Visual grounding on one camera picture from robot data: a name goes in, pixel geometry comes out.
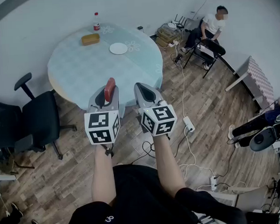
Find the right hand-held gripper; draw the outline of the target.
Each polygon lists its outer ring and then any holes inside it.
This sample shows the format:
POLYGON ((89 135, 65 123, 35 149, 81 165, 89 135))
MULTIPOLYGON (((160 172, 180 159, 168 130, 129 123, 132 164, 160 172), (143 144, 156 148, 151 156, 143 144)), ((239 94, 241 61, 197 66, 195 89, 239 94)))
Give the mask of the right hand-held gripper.
POLYGON ((142 128, 153 137, 171 133, 177 116, 172 105, 163 100, 161 93, 154 87, 139 82, 134 86, 134 94, 140 107, 138 112, 142 128))

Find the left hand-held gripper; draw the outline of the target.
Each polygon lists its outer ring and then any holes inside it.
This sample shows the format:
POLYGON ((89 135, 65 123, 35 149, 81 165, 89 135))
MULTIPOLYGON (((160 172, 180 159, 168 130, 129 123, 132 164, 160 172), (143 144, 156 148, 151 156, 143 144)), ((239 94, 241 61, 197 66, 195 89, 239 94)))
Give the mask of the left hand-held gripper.
POLYGON ((91 144, 113 144, 120 129, 118 86, 99 88, 89 99, 88 107, 84 123, 91 144))

